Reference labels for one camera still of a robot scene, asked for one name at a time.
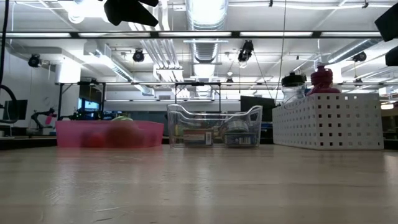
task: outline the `white perforated crate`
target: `white perforated crate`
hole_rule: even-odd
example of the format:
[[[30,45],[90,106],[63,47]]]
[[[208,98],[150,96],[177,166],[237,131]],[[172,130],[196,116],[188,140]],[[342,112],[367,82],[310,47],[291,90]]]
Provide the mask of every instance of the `white perforated crate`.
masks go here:
[[[308,149],[383,149],[378,94],[319,93],[272,110],[274,142]]]

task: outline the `pink bottle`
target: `pink bottle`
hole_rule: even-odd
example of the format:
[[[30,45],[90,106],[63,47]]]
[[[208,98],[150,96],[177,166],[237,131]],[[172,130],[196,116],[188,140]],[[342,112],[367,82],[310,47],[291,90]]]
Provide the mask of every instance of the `pink bottle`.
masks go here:
[[[318,71],[311,74],[311,83],[313,89],[307,93],[307,96],[314,93],[340,93],[336,88],[331,87],[333,84],[333,72],[324,65],[318,66]]]

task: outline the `clear plastic bin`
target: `clear plastic bin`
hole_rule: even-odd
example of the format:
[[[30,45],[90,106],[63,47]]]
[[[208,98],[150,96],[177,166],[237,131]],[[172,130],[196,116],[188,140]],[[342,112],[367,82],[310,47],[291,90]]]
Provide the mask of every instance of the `clear plastic bin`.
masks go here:
[[[167,106],[171,147],[258,147],[262,106],[236,114],[191,113]]]
[[[152,121],[57,121],[58,147],[125,148],[160,146],[164,124]]]

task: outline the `pink plastic bin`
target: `pink plastic bin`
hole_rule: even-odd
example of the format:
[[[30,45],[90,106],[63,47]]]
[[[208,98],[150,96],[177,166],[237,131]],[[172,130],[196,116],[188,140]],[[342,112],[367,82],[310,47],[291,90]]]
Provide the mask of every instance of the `pink plastic bin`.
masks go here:
[[[58,147],[142,148],[162,144],[164,124],[152,121],[57,121]]]

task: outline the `table surface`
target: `table surface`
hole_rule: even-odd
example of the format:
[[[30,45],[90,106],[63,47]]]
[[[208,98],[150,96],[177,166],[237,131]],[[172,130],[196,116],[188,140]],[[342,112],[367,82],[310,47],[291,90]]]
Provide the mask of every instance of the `table surface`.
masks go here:
[[[0,151],[0,223],[397,223],[398,152]]]

